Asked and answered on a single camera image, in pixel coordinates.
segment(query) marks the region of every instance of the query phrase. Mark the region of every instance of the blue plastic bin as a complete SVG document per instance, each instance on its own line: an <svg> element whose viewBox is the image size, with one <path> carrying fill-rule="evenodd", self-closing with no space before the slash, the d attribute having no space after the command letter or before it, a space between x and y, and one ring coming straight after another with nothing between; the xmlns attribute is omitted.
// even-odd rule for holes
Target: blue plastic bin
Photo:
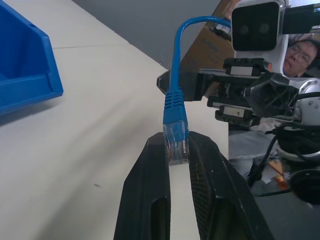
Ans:
<svg viewBox="0 0 320 240"><path fill-rule="evenodd" d="M0 115L62 94L48 35L0 0Z"/></svg>

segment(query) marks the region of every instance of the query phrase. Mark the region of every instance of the white table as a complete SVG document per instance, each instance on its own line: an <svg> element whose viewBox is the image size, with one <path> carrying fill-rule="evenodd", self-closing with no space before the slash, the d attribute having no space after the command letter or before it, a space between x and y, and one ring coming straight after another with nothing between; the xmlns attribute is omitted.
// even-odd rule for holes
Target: white table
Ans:
<svg viewBox="0 0 320 240"><path fill-rule="evenodd" d="M124 180L162 131L166 69L70 0L5 2L49 35L64 95L0 117L0 239L111 240ZM227 157L227 124L205 100L186 109L189 129ZM179 210L182 199L192 208L185 177L171 176L183 182L171 193L171 239L194 240L194 212Z"/></svg>

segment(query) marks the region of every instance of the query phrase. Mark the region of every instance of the blue ethernet cable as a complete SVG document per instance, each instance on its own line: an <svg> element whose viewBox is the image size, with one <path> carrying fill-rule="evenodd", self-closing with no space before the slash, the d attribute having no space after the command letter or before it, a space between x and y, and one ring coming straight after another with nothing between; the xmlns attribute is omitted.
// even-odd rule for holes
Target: blue ethernet cable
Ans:
<svg viewBox="0 0 320 240"><path fill-rule="evenodd" d="M230 22L222 18L199 16L185 21L176 32L170 72L170 86L165 94L163 111L163 135L169 166L189 163L188 120L184 93L179 87L180 45L183 31L188 26L201 22L212 22L228 28L231 27Z"/></svg>

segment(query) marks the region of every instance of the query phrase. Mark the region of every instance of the camera lens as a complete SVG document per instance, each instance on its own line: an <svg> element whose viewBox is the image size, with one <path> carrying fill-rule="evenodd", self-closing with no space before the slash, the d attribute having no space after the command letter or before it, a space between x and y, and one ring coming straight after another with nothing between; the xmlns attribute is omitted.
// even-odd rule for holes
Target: camera lens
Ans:
<svg viewBox="0 0 320 240"><path fill-rule="evenodd" d="M259 32L261 34L266 34L267 32L269 32L269 29L270 29L270 26L268 24L266 24L266 23L263 23L259 27Z"/></svg>
<svg viewBox="0 0 320 240"><path fill-rule="evenodd" d="M249 33L249 27L246 26L246 25L243 25L241 28L240 28L240 34L241 35L247 35Z"/></svg>

